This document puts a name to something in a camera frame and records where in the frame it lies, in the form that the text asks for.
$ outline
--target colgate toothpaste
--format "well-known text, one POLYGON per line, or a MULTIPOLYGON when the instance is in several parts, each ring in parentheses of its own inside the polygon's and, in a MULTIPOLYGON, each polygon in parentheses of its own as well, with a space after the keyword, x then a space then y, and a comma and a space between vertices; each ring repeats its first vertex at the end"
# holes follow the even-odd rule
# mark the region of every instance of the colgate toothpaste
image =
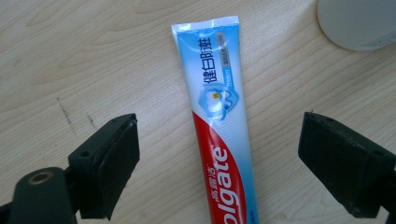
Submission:
POLYGON ((189 89, 212 223, 259 223, 239 62, 239 20, 172 26, 189 89))

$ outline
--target light wood tabletop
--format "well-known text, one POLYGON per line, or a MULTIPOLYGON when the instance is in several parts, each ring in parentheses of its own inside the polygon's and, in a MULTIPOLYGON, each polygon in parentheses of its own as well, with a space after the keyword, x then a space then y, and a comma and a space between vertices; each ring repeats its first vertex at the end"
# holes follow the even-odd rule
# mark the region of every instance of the light wood tabletop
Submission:
POLYGON ((396 153, 396 45, 355 52, 321 31, 316 0, 0 2, 0 204, 24 175, 68 166, 107 121, 136 113, 141 160, 110 222, 210 223, 171 25, 237 15, 260 223, 355 219, 298 157, 305 111, 396 153))

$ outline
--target red and blue toothpaste tube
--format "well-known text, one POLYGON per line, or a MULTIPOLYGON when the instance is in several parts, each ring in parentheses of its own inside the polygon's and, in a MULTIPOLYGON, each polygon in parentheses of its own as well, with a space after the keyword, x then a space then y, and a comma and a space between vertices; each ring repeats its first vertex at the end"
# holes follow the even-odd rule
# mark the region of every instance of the red and blue toothpaste tube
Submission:
POLYGON ((239 20, 177 24, 212 223, 259 223, 239 61, 239 20))

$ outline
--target toothpaste tube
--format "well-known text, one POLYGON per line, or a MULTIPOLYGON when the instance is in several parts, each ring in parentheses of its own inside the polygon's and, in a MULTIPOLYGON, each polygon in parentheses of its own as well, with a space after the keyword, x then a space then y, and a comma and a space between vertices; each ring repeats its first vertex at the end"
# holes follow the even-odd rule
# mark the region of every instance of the toothpaste tube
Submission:
POLYGON ((177 24, 212 223, 259 223, 239 62, 239 20, 177 24))

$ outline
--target colgate logo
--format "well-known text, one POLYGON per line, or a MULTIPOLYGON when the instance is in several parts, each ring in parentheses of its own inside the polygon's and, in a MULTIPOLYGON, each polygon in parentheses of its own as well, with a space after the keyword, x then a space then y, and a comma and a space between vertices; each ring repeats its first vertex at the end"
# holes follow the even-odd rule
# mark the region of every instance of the colgate logo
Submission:
POLYGON ((212 223, 248 223, 245 192, 233 154, 206 122, 193 117, 212 223))

